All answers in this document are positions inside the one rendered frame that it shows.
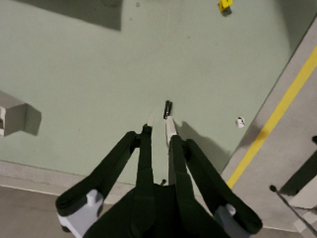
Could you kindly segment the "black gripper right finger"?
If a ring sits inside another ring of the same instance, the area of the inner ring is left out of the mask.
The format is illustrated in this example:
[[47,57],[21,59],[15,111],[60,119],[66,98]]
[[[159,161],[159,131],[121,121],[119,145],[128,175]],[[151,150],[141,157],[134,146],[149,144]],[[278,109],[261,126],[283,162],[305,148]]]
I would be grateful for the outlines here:
[[198,238],[203,225],[191,176],[210,213],[231,238],[254,238],[263,228],[260,217],[237,197],[198,145],[181,140],[171,116],[165,124],[168,185],[175,184],[177,230],[181,238]]

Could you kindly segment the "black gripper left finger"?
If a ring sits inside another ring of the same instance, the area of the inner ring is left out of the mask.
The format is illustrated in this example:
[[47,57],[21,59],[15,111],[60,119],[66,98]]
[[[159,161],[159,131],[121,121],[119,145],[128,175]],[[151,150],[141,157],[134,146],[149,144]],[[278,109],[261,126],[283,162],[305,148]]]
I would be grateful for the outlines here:
[[151,235],[155,219],[154,175],[152,169],[152,131],[154,114],[141,134],[129,131],[86,178],[63,192],[55,201],[65,233],[82,238],[98,219],[103,202],[128,163],[135,148],[140,148],[132,216],[132,231],[137,238]]

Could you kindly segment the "white three-compartment bin rack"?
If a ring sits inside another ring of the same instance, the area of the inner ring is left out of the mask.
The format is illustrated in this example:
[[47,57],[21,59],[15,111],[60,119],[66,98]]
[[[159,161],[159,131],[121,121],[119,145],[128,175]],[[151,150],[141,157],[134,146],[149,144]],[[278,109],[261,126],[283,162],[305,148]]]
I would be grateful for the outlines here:
[[27,103],[0,91],[0,137],[24,129]]

